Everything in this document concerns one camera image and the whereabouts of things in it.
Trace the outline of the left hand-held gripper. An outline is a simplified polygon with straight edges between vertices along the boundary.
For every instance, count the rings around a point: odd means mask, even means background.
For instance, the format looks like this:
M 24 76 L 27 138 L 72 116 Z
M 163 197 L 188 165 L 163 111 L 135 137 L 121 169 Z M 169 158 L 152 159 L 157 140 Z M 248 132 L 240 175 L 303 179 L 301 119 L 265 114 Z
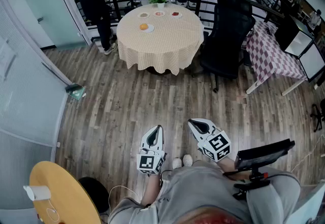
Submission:
M 159 174 L 167 156 L 163 147 L 163 127 L 161 125 L 154 126 L 142 137 L 141 147 L 137 154 L 137 170 L 148 175 Z

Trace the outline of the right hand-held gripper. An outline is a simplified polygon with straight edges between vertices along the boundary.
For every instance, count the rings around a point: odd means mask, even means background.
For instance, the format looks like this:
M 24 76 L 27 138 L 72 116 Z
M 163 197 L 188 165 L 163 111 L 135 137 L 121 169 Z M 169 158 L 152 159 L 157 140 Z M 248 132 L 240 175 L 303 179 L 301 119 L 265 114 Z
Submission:
M 214 162 L 227 157 L 232 151 L 232 144 L 225 131 L 216 129 L 215 124 L 203 118 L 192 118 L 188 120 L 188 127 L 194 138 L 199 142 L 199 151 Z M 203 139 L 202 132 L 210 132 Z

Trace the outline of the person's left forearm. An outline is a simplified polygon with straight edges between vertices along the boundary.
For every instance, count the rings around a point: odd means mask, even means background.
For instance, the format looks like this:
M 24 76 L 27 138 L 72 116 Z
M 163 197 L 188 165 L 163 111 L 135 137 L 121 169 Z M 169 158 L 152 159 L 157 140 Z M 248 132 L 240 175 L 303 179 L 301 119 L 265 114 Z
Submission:
M 160 192 L 160 174 L 150 175 L 146 185 L 141 204 L 143 206 L 152 204 L 157 199 Z

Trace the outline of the person's right forearm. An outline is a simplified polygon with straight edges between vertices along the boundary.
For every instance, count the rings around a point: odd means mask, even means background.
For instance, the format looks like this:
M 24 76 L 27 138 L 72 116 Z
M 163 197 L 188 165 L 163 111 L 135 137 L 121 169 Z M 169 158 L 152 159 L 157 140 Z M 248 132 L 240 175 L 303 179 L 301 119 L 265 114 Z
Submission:
M 228 158 L 228 157 L 224 157 L 223 159 L 221 159 L 220 161 L 217 162 L 217 165 L 221 168 L 221 170 L 226 173 L 226 172 L 234 172 L 236 171 L 235 169 L 235 162 Z M 233 175 L 226 175 L 226 177 L 228 179 L 231 180 L 238 180 L 238 177 L 236 174 Z

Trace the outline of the person's grey clothing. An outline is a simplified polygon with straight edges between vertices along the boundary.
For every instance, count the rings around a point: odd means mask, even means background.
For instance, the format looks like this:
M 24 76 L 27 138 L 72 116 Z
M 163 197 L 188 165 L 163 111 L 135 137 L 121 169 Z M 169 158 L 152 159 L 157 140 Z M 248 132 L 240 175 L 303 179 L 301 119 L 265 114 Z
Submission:
M 269 184 L 249 190 L 237 200 L 236 184 L 249 176 L 228 179 L 217 164 L 196 161 L 160 178 L 154 203 L 143 206 L 124 198 L 113 209 L 108 224 L 285 224 L 301 191 L 297 178 L 266 168 Z

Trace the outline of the black round stool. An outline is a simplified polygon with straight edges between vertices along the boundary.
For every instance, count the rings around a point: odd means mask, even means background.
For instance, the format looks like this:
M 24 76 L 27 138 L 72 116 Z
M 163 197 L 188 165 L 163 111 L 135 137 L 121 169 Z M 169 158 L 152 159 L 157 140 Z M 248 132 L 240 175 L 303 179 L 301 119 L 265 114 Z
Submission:
M 79 179 L 79 183 L 88 193 L 99 213 L 105 213 L 109 210 L 109 193 L 98 180 L 83 177 Z

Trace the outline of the black mesh office chair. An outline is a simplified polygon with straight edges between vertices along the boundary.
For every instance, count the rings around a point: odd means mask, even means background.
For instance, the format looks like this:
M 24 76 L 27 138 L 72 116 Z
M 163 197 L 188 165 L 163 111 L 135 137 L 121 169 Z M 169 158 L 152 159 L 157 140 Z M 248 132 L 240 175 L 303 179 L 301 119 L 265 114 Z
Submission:
M 246 0 L 227 0 L 214 8 L 214 26 L 199 54 L 204 72 L 214 75 L 218 92 L 218 78 L 238 78 L 241 65 L 239 53 L 247 34 L 253 29 L 255 18 L 252 5 Z

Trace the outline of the yellow checked cloth round table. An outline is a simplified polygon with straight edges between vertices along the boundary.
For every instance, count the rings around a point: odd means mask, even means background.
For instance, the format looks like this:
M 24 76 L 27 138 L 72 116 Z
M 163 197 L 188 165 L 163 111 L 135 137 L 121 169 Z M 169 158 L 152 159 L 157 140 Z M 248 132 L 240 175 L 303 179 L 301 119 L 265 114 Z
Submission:
M 175 4 L 165 4 L 164 17 L 155 17 L 159 11 L 156 4 L 140 6 L 128 12 L 118 23 L 117 40 L 121 60 L 127 68 L 137 65 L 138 70 L 153 67 L 157 73 L 171 71 L 178 75 L 188 67 L 204 40 L 204 26 L 191 10 Z M 148 18 L 140 19 L 138 14 L 147 12 Z M 173 12 L 181 18 L 171 16 Z M 152 24 L 154 31 L 144 33 L 140 25 Z

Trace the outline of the purple checked cloth table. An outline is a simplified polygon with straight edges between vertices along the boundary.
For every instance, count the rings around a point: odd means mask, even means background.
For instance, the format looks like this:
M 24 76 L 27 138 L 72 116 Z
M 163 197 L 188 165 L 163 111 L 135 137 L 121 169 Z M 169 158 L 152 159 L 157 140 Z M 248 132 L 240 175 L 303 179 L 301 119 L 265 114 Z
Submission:
M 276 27 L 256 21 L 250 34 L 247 35 L 246 51 L 256 73 L 256 81 L 246 90 L 251 94 L 272 75 L 286 76 L 297 79 L 297 82 L 285 90 L 285 96 L 307 80 L 307 76 L 300 62 L 290 54 L 282 51 L 274 35 L 267 33 L 267 29 L 276 30 Z

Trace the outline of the round yellow wooden table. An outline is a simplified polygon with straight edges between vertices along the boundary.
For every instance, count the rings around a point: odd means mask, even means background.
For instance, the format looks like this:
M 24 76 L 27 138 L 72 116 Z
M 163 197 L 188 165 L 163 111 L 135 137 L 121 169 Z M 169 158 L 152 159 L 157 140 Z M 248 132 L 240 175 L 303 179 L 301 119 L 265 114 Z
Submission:
M 50 189 L 51 199 L 33 202 L 44 224 L 102 224 L 88 193 L 58 164 L 37 163 L 30 173 L 29 184 Z

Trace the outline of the small black office chair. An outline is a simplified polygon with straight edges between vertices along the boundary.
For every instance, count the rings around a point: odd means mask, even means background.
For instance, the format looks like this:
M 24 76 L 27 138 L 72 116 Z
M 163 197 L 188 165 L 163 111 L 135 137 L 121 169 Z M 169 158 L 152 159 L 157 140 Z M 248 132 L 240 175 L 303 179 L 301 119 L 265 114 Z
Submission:
M 312 104 L 312 108 L 315 109 L 315 114 L 310 114 L 310 117 L 315 117 L 317 119 L 316 128 L 314 132 L 318 130 L 322 130 L 322 122 L 325 122 L 325 99 L 320 102 L 320 109 L 317 107 L 316 104 Z

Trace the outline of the white cup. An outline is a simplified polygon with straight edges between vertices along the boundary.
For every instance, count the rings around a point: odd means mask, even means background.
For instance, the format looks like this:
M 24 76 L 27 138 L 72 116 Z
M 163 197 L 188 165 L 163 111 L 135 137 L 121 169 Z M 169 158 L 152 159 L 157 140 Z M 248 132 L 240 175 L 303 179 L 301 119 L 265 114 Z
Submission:
M 41 201 L 51 199 L 50 189 L 45 186 L 27 186 L 24 185 L 23 189 L 26 191 L 31 201 Z

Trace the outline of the black cabinet box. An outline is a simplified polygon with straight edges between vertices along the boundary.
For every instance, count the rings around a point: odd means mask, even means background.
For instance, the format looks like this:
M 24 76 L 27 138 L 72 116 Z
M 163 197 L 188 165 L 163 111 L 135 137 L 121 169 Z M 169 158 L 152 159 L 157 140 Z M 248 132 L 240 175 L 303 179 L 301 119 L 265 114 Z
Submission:
M 275 38 L 282 51 L 296 57 L 299 57 L 314 40 L 307 26 L 291 15 L 285 16 L 280 23 Z

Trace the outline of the white panel with black frame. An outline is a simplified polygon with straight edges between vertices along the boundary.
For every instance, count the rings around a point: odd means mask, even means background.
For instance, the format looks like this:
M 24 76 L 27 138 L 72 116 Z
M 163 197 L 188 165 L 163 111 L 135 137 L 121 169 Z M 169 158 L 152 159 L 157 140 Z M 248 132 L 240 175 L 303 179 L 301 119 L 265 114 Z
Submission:
M 293 55 L 300 62 L 308 82 L 311 82 L 325 69 L 325 58 L 310 35 L 299 31 L 288 47 L 286 53 Z

